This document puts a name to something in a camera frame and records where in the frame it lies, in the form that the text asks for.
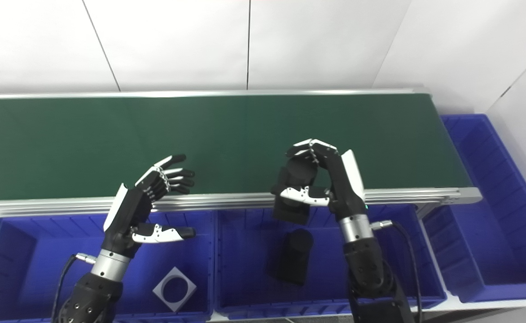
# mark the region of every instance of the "black cable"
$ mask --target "black cable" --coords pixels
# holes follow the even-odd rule
[[[421,284],[419,282],[419,272],[416,267],[416,259],[415,259],[415,249],[412,247],[411,239],[409,238],[409,235],[405,228],[397,222],[393,221],[393,226],[397,231],[401,233],[401,235],[404,237],[405,241],[408,244],[409,253],[411,254],[411,264],[412,264],[412,271],[413,276],[415,278],[415,284],[416,284],[416,305],[417,305],[417,321],[418,323],[423,322],[423,304],[421,302]]]
[[[60,292],[61,292],[61,285],[64,284],[64,278],[66,277],[66,274],[68,273],[68,270],[70,270],[70,267],[76,260],[76,255],[73,254],[70,256],[66,264],[64,265],[64,268],[61,270],[60,275],[60,281],[57,283],[57,289],[56,289],[56,298],[53,300],[53,306],[52,306],[52,323],[57,323],[57,304],[60,302]]]

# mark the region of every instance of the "robotic arm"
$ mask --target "robotic arm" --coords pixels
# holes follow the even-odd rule
[[[193,227],[162,227],[146,223],[152,203],[169,192],[189,193],[194,172],[168,169],[185,160],[185,155],[169,156],[154,164],[133,188],[121,184],[103,224],[105,237],[99,256],[79,253],[76,258],[93,264],[74,286],[62,307],[59,323],[111,322],[114,305],[121,297],[123,276],[142,243],[164,243],[195,237]]]
[[[273,217],[299,224],[307,222],[309,206],[328,206],[343,233],[343,253],[349,265],[349,302],[355,323],[413,323],[408,301],[373,231],[392,223],[370,223],[365,190],[353,151],[340,155],[337,148],[317,139],[296,143],[286,156],[278,183]],[[331,188],[313,186],[318,168],[329,172]],[[390,301],[359,303],[358,298],[391,297]]]

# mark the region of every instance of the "silver cylindrical joint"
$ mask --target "silver cylindrical joint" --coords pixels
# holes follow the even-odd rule
[[[343,232],[345,243],[374,237],[366,214],[356,214],[352,217],[343,218],[339,221],[339,226]]]
[[[91,268],[91,273],[114,282],[121,282],[130,261],[131,259],[126,256],[102,249]]]

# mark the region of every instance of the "cable connector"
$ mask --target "cable connector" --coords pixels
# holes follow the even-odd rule
[[[390,227],[391,225],[393,225],[393,221],[390,221],[390,219],[386,219],[384,221],[373,222],[370,224],[370,227],[372,231],[377,231],[385,227]]]
[[[97,260],[96,257],[92,255],[88,255],[87,253],[76,253],[76,259],[82,260],[83,262],[87,262],[88,264],[95,264],[95,261]]]

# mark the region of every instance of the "blue storage crate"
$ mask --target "blue storage crate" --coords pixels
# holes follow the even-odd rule
[[[211,317],[214,216],[214,211],[150,215],[153,223],[195,227],[197,236],[140,247],[123,280],[116,321],[195,322]],[[104,220],[105,215],[0,219],[0,321],[49,321],[64,264],[73,253],[99,253]],[[193,296],[178,313],[173,313],[152,293],[174,266],[197,285]],[[89,270],[91,266],[84,262],[76,261],[72,265],[63,284],[62,302],[70,296],[75,282]],[[166,299],[184,295],[177,288],[164,293]]]
[[[524,299],[526,182],[485,115],[442,118],[484,197],[425,218],[446,287],[462,302]]]
[[[312,208],[306,226],[271,217],[271,209],[227,210],[218,216],[215,308],[230,319],[350,313],[347,299],[347,263],[339,225],[327,208]],[[445,299],[429,248],[412,205],[372,206],[372,221],[401,223],[415,248],[423,307]],[[306,284],[280,282],[269,273],[276,268],[287,232],[303,227],[314,238]],[[385,258],[398,274],[411,305],[416,289],[411,259],[401,235],[393,228],[376,232]]]

